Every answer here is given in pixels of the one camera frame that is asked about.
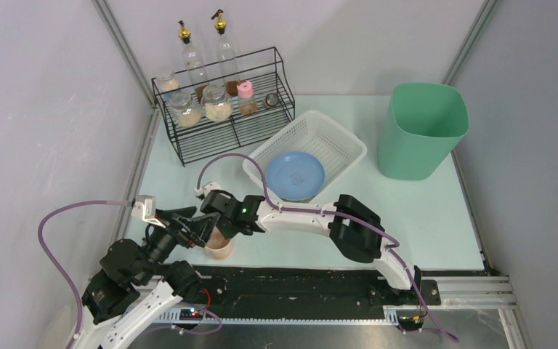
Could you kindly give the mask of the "pink mug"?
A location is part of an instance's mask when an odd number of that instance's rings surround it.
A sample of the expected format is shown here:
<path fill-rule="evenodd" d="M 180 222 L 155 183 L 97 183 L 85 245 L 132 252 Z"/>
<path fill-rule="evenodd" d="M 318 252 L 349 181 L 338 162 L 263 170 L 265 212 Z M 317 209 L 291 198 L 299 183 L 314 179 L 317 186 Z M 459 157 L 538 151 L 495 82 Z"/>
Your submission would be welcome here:
<path fill-rule="evenodd" d="M 209 240 L 206 242 L 204 250 L 209 257 L 215 260 L 224 260 L 231 255 L 234 246 L 235 241 L 225 238 L 220 230 L 215 227 L 211 232 Z"/>

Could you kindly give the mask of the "blue plate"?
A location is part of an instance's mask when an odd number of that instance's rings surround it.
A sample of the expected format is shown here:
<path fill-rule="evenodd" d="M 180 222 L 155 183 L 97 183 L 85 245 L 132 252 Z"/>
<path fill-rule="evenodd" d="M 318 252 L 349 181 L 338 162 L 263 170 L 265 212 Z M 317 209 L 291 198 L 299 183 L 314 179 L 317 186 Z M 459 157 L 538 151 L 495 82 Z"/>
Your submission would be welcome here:
<path fill-rule="evenodd" d="M 273 158 L 265 168 L 267 187 L 287 201 L 305 201 L 322 190 L 326 171 L 322 163 L 304 151 L 287 151 Z"/>

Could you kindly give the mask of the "glass jar beige powder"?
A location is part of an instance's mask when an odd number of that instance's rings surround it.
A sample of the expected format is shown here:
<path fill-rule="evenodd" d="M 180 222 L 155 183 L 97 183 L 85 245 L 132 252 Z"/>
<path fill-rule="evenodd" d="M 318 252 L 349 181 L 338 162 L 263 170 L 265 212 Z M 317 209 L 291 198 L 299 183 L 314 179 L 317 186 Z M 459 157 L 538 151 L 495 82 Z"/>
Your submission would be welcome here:
<path fill-rule="evenodd" d="M 202 119 L 202 110 L 186 92 L 174 92 L 168 100 L 168 107 L 172 118 L 184 128 L 195 126 Z"/>

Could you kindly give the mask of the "pink lid spice bottle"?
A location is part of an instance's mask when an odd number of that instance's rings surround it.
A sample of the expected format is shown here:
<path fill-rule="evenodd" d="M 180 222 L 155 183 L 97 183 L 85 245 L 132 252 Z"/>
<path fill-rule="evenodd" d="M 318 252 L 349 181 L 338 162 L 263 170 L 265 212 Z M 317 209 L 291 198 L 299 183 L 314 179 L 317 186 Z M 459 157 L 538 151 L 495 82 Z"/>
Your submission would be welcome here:
<path fill-rule="evenodd" d="M 242 80 L 237 85 L 238 106 L 243 116 L 257 112 L 257 101 L 254 95 L 253 84 L 249 80 Z"/>

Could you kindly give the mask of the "glass jar clamp lid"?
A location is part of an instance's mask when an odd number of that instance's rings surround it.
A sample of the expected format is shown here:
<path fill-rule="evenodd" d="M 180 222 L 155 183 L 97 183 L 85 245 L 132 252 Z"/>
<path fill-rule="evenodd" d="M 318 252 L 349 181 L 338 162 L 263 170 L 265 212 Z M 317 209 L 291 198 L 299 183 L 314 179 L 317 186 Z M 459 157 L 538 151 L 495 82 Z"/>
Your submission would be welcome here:
<path fill-rule="evenodd" d="M 204 87 L 201 103 L 206 118 L 213 122 L 226 121 L 233 113 L 230 96 L 220 85 L 210 84 Z"/>

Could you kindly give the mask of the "small black lid spice jar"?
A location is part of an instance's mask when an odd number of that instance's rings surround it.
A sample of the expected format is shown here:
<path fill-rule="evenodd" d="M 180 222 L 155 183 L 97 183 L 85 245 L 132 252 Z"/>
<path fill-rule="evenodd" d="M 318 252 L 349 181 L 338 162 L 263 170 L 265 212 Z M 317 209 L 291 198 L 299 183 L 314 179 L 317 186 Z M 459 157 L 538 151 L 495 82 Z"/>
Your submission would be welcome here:
<path fill-rule="evenodd" d="M 276 93 L 269 93 L 263 99 L 263 105 L 266 109 L 275 108 L 280 105 L 280 97 Z"/>

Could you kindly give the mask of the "white plastic basket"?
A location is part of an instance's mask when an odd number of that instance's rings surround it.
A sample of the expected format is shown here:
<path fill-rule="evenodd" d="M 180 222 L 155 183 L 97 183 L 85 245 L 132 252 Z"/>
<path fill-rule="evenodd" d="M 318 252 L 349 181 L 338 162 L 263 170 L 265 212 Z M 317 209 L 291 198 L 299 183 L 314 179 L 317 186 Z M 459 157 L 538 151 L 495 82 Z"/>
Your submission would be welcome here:
<path fill-rule="evenodd" d="M 310 153 L 324 167 L 325 182 L 322 190 L 313 198 L 300 201 L 308 202 L 325 193 L 338 179 L 352 170 L 364 158 L 367 147 L 331 117 L 317 110 L 308 110 L 251 153 L 249 157 L 255 160 L 255 164 L 245 160 L 243 170 L 255 184 L 262 186 L 268 163 L 287 151 Z M 268 191 L 273 199 L 279 199 L 269 188 Z"/>

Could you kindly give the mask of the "blue label spice jar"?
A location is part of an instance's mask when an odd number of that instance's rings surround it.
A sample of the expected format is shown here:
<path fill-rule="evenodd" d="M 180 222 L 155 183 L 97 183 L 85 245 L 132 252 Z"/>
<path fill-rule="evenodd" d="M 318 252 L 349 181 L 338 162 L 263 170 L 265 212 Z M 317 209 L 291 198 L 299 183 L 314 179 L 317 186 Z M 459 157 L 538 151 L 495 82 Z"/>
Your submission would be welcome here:
<path fill-rule="evenodd" d="M 161 66 L 155 72 L 155 84 L 161 93 L 173 92 L 180 88 L 174 69 Z"/>

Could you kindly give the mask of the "oil bottle gold spout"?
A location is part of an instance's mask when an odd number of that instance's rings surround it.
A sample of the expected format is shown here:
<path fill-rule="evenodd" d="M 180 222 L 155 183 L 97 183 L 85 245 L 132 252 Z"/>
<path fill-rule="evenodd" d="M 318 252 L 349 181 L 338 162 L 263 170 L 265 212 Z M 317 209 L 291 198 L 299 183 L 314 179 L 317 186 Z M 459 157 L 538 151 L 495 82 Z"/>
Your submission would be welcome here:
<path fill-rule="evenodd" d="M 206 64 L 204 62 L 202 52 L 192 41 L 190 30 L 185 26 L 182 20 L 179 20 L 178 23 L 178 37 L 183 43 L 182 59 L 193 85 L 197 100 L 200 102 L 203 98 L 203 91 L 209 84 Z"/>
<path fill-rule="evenodd" d="M 228 95 L 235 97 L 238 95 L 238 64 L 234 44 L 226 34 L 227 22 L 223 18 L 224 11 L 218 9 L 211 19 L 218 34 L 216 45 L 216 56 L 219 62 L 219 69 Z"/>

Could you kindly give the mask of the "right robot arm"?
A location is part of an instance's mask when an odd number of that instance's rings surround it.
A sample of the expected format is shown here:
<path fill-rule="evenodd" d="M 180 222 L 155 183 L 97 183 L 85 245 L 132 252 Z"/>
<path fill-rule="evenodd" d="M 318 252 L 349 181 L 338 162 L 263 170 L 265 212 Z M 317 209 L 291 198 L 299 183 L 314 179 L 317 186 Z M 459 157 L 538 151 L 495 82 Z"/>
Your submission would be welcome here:
<path fill-rule="evenodd" d="M 225 238 L 238 234 L 296 231 L 332 240 L 348 260 L 372 265 L 396 290 L 419 289 L 419 269 L 396 253 L 399 241 L 381 226 L 380 217 L 353 196 L 341 194 L 328 204 L 282 204 L 264 196 L 237 200 L 221 189 L 196 190 L 205 214 L 220 215 Z"/>

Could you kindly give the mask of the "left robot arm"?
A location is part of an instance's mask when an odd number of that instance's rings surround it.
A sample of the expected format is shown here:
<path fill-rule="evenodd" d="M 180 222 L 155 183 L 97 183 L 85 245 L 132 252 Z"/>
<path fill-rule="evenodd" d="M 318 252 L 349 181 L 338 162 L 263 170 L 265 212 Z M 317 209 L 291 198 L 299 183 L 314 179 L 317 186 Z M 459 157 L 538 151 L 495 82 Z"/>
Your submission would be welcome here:
<path fill-rule="evenodd" d="M 195 216 L 194 206 L 157 210 L 137 201 L 132 217 L 146 222 L 142 244 L 113 243 L 81 298 L 81 327 L 72 348 L 127 348 L 162 313 L 196 297 L 201 276 L 184 261 L 165 263 L 176 246 L 205 246 L 218 213 Z"/>

